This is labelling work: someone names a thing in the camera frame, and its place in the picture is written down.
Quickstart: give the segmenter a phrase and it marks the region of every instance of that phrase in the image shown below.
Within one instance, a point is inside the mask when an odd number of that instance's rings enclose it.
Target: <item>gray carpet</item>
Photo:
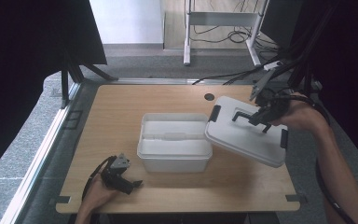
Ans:
[[[196,55],[192,57],[192,64],[189,67],[183,66],[182,56],[164,55],[164,53],[147,56],[108,57],[107,60],[108,65],[98,65],[98,67],[114,77],[123,79],[141,77],[156,81],[159,81],[158,78],[197,79],[233,74],[253,68],[250,57],[246,54],[235,57]],[[86,80],[75,100],[75,107],[69,115],[73,119],[78,119],[67,121],[61,129],[17,223],[66,223],[69,219],[69,216],[61,215],[55,211],[55,203],[76,150],[78,137],[90,111],[93,97],[100,85],[114,84],[96,76],[85,67],[81,69]],[[287,77],[288,74],[279,77],[275,84],[284,86]],[[254,74],[247,77],[241,84],[250,84],[259,78],[260,74]],[[45,91],[33,114],[0,161],[0,219],[22,181],[49,125],[60,109],[60,74],[49,77],[45,84]],[[358,179],[358,150],[334,120],[332,127],[336,132],[338,144]],[[298,211],[278,213],[282,224],[326,223],[322,195],[314,178],[314,162],[315,145],[311,136],[307,133],[290,130],[286,164],[296,191],[302,199],[302,204]]]

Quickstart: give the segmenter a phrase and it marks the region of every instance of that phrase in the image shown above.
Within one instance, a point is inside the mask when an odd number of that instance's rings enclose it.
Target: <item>white desk leg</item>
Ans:
[[[261,21],[263,20],[264,12],[266,11],[267,2],[268,2],[268,0],[264,0],[263,6],[260,8],[260,10],[259,10],[259,12],[257,14],[257,17],[255,19],[255,26],[252,27],[252,30],[253,30],[252,31],[252,36],[251,36],[250,39],[246,40],[246,46],[248,47],[249,53],[251,54],[252,60],[253,60],[254,65],[256,67],[260,66],[261,63],[260,63],[260,60],[258,59],[258,56],[257,56],[257,54],[255,52],[255,48],[254,48],[255,38],[257,37],[258,32],[259,32],[260,27],[261,27]]]
[[[190,14],[191,14],[191,0],[188,0],[188,11],[186,13],[186,39],[184,48],[184,61],[186,66],[190,65]]]

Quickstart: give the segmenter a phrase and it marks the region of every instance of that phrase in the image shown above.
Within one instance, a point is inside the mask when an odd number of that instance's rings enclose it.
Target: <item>black curtain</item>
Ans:
[[[0,158],[65,50],[77,64],[106,64],[88,0],[0,1]]]
[[[358,1],[340,1],[310,61],[324,105],[358,147]]]

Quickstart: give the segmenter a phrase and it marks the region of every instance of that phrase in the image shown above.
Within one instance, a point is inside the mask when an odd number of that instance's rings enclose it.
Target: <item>floor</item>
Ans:
[[[159,44],[145,45],[145,43],[139,43],[140,45],[123,45],[124,47],[121,49],[121,46],[118,46],[117,43],[110,43],[112,45],[106,44],[104,48],[106,57],[123,57],[124,61],[124,57],[172,57],[173,60],[178,59],[178,62],[180,63],[184,40],[184,36],[182,36],[183,33],[181,33],[184,31],[184,2],[185,1],[177,0],[164,1],[165,7],[167,8],[165,14],[164,49],[161,48]],[[205,10],[230,11],[237,10],[237,4],[241,1],[227,1],[232,4],[225,5],[218,4],[217,0],[199,0],[196,4],[202,2],[203,4],[196,5],[196,8],[205,7]],[[255,2],[257,1],[247,1],[246,4],[249,5],[247,10],[254,8]],[[226,31],[216,30],[216,33],[206,33],[209,36],[198,37],[208,38],[210,40],[212,38],[220,39],[227,36],[227,32],[230,31],[230,29],[232,28],[228,28]],[[169,35],[171,33],[170,30],[180,31],[180,34]],[[230,41],[218,44],[206,43],[204,41],[193,42],[192,47],[199,49],[195,51],[194,54],[200,56],[200,58],[196,60],[197,63],[192,65],[192,71],[196,70],[196,72],[192,73],[193,78],[196,78],[196,75],[205,76],[205,73],[197,71],[198,65],[212,66],[211,64],[204,64],[202,59],[205,58],[202,57],[222,55],[228,57],[248,56],[246,50],[238,50],[242,49],[243,46],[241,46],[241,44],[238,45],[241,47],[238,47],[237,45],[231,47],[232,44],[233,43]],[[101,66],[101,68],[107,70],[111,69],[104,66]],[[115,73],[112,74],[117,74],[119,72],[128,74],[132,71],[129,66],[114,67],[114,69],[116,69],[113,70]],[[34,181],[35,184],[30,192],[29,200],[24,202],[24,209],[21,212],[19,211],[20,213],[17,223],[66,223],[69,219],[69,216],[64,216],[55,212],[54,204],[59,200],[57,196],[59,195],[60,184],[65,179],[65,174],[69,166],[68,161],[71,160],[74,150],[76,150],[76,139],[81,134],[81,126],[84,125],[88,113],[87,111],[92,104],[93,95],[98,86],[104,83],[100,77],[87,71],[87,69],[83,69],[83,71],[87,78],[87,83],[80,90],[79,94],[82,94],[86,98],[82,98],[82,101],[74,100],[76,101],[76,104],[72,108],[72,113],[68,115],[69,118],[71,118],[71,116],[75,118],[76,111],[83,111],[83,119],[77,124],[79,125],[78,129],[73,129],[74,124],[71,123],[72,121],[66,121],[62,125],[65,131],[58,135],[58,142],[51,146],[50,154],[44,158],[46,165],[43,168],[40,168],[39,177]],[[153,71],[150,70],[149,74],[144,78],[148,78],[150,81],[169,81],[170,78],[175,77],[153,75]],[[132,83],[135,83],[136,81],[139,80],[136,78],[129,80],[129,82]],[[29,171],[30,164],[33,163],[35,154],[38,149],[44,145],[51,124],[59,114],[58,111],[60,111],[61,103],[61,74],[53,74],[45,80],[45,90],[42,93],[33,114],[26,121],[12,145],[7,149],[7,153],[2,160],[0,160],[0,221],[6,213],[13,195],[15,195],[18,187],[21,185],[21,181]],[[358,179],[358,151],[334,120],[333,127],[337,131],[338,144]],[[300,196],[301,208],[295,212],[278,213],[279,220],[282,224],[325,223],[323,207],[320,201],[321,193],[315,184],[313,175],[315,154],[310,152],[310,147],[314,147],[313,141],[307,133],[291,132],[289,135],[289,142],[289,148],[295,148],[296,150],[289,150],[286,165],[298,195]]]

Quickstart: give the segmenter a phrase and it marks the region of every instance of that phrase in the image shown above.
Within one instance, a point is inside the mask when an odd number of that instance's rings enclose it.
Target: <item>storage box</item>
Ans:
[[[233,120],[237,112],[253,115],[258,108],[226,96],[219,97],[205,135],[214,145],[268,166],[280,167],[286,157],[287,127],[271,126],[264,133],[266,125],[254,126],[242,117]]]
[[[207,122],[204,114],[145,114],[137,153],[146,171],[204,171],[213,155],[204,135]]]

